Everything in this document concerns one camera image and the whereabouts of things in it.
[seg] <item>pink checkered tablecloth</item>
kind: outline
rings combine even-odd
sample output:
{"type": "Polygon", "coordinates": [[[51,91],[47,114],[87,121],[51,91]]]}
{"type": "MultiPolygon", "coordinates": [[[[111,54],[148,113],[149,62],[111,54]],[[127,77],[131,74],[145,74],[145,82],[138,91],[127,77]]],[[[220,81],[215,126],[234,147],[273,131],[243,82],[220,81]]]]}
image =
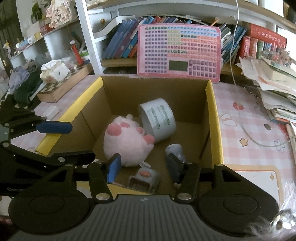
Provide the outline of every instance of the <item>pink checkered tablecloth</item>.
{"type": "Polygon", "coordinates": [[[291,144],[280,147],[262,147],[254,143],[243,131],[263,145],[277,145],[289,140],[286,127],[269,120],[260,99],[242,87],[231,84],[213,84],[223,145],[225,164],[275,166],[284,187],[295,180],[295,160],[291,144]]]}
{"type": "MultiPolygon", "coordinates": [[[[52,105],[57,106],[61,111],[52,119],[57,121],[66,110],[98,79],[96,75],[88,75],[78,84],[76,84],[69,92],[67,92],[57,103],[41,102],[34,110],[36,115],[42,116],[43,112],[52,105]]],[[[25,150],[34,151],[43,140],[46,134],[34,131],[26,135],[14,138],[11,143],[25,150]]]]}

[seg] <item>red bottle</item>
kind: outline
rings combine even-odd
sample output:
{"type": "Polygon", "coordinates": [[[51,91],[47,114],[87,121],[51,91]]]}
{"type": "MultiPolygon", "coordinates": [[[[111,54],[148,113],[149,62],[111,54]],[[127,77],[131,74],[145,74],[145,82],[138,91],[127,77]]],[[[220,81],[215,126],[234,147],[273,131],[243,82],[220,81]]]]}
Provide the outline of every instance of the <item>red bottle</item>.
{"type": "Polygon", "coordinates": [[[70,42],[70,44],[71,44],[72,50],[75,53],[75,56],[76,56],[76,60],[77,60],[78,65],[82,65],[83,64],[83,61],[82,61],[82,58],[80,57],[80,54],[79,54],[79,52],[78,52],[78,50],[76,48],[75,41],[72,40],[70,42]]]}

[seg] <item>red button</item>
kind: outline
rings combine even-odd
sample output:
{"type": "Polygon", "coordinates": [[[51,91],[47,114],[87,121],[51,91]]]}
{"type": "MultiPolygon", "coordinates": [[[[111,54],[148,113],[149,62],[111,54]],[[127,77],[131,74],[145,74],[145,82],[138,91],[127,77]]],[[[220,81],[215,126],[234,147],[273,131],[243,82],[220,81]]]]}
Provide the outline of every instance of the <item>red button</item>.
{"type": "Polygon", "coordinates": [[[150,172],[147,172],[147,171],[140,171],[139,174],[140,174],[142,177],[151,177],[150,172]]]}

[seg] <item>pink paw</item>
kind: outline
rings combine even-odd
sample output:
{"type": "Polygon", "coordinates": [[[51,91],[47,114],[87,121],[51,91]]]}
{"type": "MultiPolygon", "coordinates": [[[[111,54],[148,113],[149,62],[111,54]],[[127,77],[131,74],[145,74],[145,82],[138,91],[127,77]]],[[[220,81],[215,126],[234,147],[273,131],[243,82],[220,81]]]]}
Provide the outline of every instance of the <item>pink paw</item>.
{"type": "Polygon", "coordinates": [[[106,130],[106,132],[110,135],[110,136],[119,136],[121,134],[121,127],[118,124],[110,124],[108,125],[108,128],[106,130]]]}
{"type": "Polygon", "coordinates": [[[147,144],[154,144],[154,142],[155,142],[154,136],[152,136],[150,134],[144,136],[143,138],[144,138],[144,140],[146,141],[147,144]]]}
{"type": "Polygon", "coordinates": [[[130,127],[130,125],[128,123],[126,123],[126,122],[121,122],[120,126],[121,127],[127,127],[127,128],[130,127]]]}
{"type": "Polygon", "coordinates": [[[137,127],[136,128],[137,132],[139,132],[140,134],[144,133],[144,129],[142,127],[137,127]]]}

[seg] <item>pink keyboard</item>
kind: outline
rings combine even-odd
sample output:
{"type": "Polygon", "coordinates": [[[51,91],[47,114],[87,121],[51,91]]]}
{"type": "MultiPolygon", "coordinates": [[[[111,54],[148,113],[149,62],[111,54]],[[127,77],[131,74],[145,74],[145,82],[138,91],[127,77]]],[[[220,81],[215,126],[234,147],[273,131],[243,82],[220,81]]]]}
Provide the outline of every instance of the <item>pink keyboard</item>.
{"type": "Polygon", "coordinates": [[[138,29],[138,75],[220,81],[221,32],[197,24],[161,23],[138,29]]]}

